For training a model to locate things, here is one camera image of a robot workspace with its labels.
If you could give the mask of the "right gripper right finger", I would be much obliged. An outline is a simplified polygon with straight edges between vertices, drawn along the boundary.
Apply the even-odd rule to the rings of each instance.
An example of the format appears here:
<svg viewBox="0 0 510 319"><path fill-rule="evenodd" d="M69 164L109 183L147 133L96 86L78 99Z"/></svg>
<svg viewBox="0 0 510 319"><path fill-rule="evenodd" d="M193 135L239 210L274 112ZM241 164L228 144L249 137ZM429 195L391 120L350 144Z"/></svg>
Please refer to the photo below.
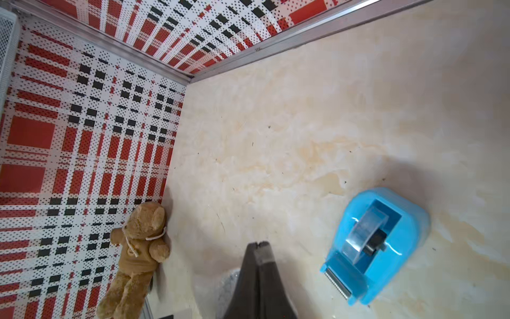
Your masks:
<svg viewBox="0 0 510 319"><path fill-rule="evenodd" d="M258 276L260 318L297 318L267 241L258 244Z"/></svg>

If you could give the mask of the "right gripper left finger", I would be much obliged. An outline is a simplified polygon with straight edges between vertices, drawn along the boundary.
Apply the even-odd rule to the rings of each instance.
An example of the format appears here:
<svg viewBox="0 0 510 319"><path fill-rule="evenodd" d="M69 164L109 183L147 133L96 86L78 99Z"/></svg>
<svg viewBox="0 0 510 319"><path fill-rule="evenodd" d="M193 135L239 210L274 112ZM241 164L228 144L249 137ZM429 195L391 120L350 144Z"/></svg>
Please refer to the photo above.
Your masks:
<svg viewBox="0 0 510 319"><path fill-rule="evenodd" d="M223 318L259 318L257 248L258 243L246 247L235 291Z"/></svg>

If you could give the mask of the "blue tape dispenser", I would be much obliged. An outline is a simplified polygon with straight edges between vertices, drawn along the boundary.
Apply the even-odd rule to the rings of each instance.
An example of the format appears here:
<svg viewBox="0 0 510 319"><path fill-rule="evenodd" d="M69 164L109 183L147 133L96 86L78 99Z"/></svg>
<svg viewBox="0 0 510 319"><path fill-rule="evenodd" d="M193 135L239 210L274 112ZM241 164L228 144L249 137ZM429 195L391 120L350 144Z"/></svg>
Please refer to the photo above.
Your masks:
<svg viewBox="0 0 510 319"><path fill-rule="evenodd" d="M348 305L370 304L430 233L430 215L386 187L346 207L321 272Z"/></svg>

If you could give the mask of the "clear bubble wrap sheet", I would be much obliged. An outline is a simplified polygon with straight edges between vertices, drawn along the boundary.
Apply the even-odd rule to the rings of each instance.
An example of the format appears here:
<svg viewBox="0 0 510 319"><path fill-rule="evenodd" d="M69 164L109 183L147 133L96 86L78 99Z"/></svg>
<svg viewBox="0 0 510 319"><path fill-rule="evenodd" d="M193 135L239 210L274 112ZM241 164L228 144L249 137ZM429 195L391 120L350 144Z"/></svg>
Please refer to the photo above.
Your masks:
<svg viewBox="0 0 510 319"><path fill-rule="evenodd" d="M224 318L225 313L230 306L232 297L235 293L236 284L240 275L240 268L234 268L227 271L220 278L217 288L216 298L216 318Z"/></svg>

